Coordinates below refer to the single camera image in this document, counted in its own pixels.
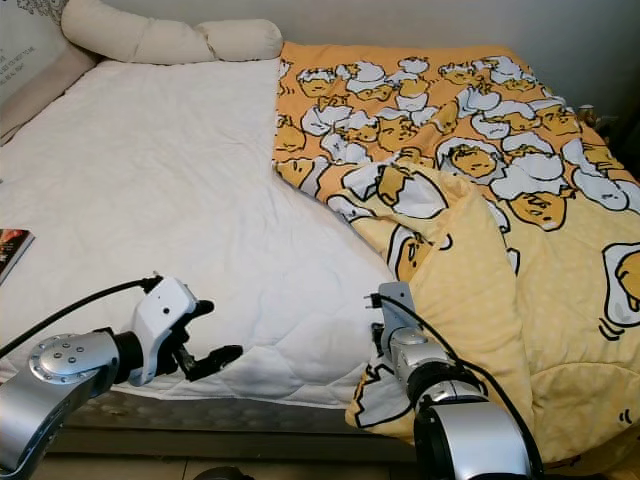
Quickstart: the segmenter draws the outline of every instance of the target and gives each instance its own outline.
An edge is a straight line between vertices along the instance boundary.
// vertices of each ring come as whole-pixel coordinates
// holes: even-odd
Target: quilted mattress cover
[[[0,288],[0,343],[97,290],[154,270],[216,310],[196,357],[245,354],[189,383],[116,390],[163,400],[248,398],[345,407],[389,281],[342,220],[271,171],[279,61],[171,67],[107,61],[0,152],[0,225],[36,239]],[[91,304],[0,361],[6,381],[41,338],[129,321],[140,291]]]

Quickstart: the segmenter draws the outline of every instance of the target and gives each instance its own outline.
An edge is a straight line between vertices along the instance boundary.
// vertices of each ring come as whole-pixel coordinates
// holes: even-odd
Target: book cover
[[[33,238],[29,230],[0,229],[0,285],[31,245]]]

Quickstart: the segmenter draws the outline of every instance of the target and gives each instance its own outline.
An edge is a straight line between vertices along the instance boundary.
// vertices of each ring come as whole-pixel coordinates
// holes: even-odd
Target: cartoon print blanket
[[[505,387],[545,462],[586,474],[629,457],[640,188],[562,98],[501,47],[288,43],[277,110],[275,171],[409,282],[418,313]],[[372,352],[347,421],[411,441],[408,401]]]

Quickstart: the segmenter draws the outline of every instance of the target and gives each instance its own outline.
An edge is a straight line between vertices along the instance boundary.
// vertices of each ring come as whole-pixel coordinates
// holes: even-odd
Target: white wall
[[[196,24],[267,18],[298,43],[503,44],[577,106],[618,115],[640,85],[638,0],[106,0]]]

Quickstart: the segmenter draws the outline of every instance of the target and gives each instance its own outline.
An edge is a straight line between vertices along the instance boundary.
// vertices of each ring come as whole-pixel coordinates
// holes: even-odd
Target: cylindrical bolster pillow
[[[275,58],[282,35],[267,20],[186,23],[122,12],[100,0],[69,0],[62,31],[73,43],[121,62],[177,63]]]

